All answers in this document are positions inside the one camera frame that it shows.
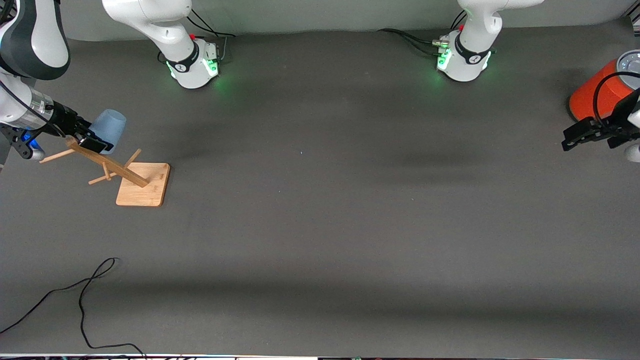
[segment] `gray wall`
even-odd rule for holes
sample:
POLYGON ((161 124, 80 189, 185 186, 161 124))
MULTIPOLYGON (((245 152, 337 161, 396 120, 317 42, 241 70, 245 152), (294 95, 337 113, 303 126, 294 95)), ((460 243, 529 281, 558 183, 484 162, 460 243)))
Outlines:
MULTIPOLYGON (((615 19, 634 0, 547 0, 525 10, 503 12, 512 28, 597 24, 615 19)), ((143 36, 111 20, 100 0, 65 0, 63 23, 76 40, 127 40, 143 36)), ((233 33, 292 33, 314 30, 368 31, 383 27, 435 29, 451 24, 455 0, 193 0, 216 30, 233 33)), ((184 21, 191 32, 200 33, 184 21)))

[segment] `wooden dowel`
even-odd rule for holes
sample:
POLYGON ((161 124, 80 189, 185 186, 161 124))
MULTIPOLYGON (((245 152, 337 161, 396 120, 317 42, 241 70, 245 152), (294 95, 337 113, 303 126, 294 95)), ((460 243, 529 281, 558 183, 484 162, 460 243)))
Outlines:
MULTIPOLYGON (((142 152, 142 149, 138 149, 136 150, 136 152, 133 153, 133 155, 131 155, 131 157, 129 158, 129 160, 127 160, 127 162, 124 164, 125 168, 128 168, 129 165, 131 165, 131 163, 133 163, 133 161, 138 157, 138 155, 140 155, 140 153, 142 152)), ((116 176, 118 174, 112 172, 110 173, 111 176, 116 176)), ((103 180, 106 180, 107 177, 106 176, 100 176, 97 179, 93 179, 91 181, 89 181, 89 185, 93 185, 93 184, 97 184, 103 180)))
POLYGON ((71 149, 77 151, 84 157, 93 161, 94 163, 102 164, 103 162, 109 165, 109 168, 113 170, 116 174, 124 177, 126 180, 138 185, 141 188, 144 188, 146 185, 149 185, 149 180, 141 177, 135 172, 129 170, 128 168, 123 167, 117 161, 111 159, 109 156, 101 155, 91 150, 87 150, 84 147, 78 145, 75 139, 68 137, 66 140, 67 146, 71 149))
POLYGON ((40 160, 40 163, 41 163, 41 164, 48 163, 48 162, 50 162, 50 161, 52 161, 52 160, 60 159, 60 158, 62 158, 63 156, 71 155, 71 154, 73 154, 74 152, 76 152, 76 151, 75 151, 75 150, 73 150, 73 149, 65 150, 65 151, 63 151, 63 152, 59 152, 59 153, 57 153, 57 154, 53 154, 53 155, 51 155, 51 156, 47 156, 46 158, 44 158, 44 159, 40 160))
POLYGON ((107 168, 107 163, 102 163, 102 169, 104 170, 104 176, 107 178, 107 181, 111 181, 111 172, 107 168))

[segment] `connector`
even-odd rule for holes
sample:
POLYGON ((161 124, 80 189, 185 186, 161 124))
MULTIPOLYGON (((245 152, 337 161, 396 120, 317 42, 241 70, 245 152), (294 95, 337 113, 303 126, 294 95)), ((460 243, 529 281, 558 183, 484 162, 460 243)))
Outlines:
POLYGON ((448 40, 432 40, 431 45, 435 47, 441 47, 442 49, 448 49, 449 41, 448 40))

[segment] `wooden base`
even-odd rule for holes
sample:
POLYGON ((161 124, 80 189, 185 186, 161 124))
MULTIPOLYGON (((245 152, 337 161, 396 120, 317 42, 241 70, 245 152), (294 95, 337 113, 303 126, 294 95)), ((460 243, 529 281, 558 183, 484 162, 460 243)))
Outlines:
POLYGON ((164 200, 171 167, 167 163, 131 163, 129 170, 149 181, 144 188, 122 179, 116 204, 120 206, 160 206, 164 200))

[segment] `black band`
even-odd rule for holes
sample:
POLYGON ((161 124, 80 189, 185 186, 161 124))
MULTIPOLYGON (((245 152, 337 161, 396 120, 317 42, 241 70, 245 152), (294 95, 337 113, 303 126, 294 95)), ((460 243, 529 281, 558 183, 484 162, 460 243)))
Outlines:
POLYGON ((490 49, 487 49, 481 53, 474 53, 473 51, 465 49, 465 47, 462 46, 462 43, 460 42, 460 34, 456 36, 455 44, 458 54, 462 55, 462 57, 467 61, 467 64, 469 65, 476 65, 480 63, 480 61, 482 61, 482 59, 484 59, 484 57, 490 51, 490 49))
POLYGON ((167 60, 166 62, 168 62, 169 65, 171 65, 171 67, 173 67, 177 72, 188 72, 191 66, 194 64, 194 62, 197 61, 199 54, 200 54, 200 49, 198 48, 198 44, 193 42, 193 51, 191 52, 191 55, 189 55, 188 58, 182 61, 167 60))

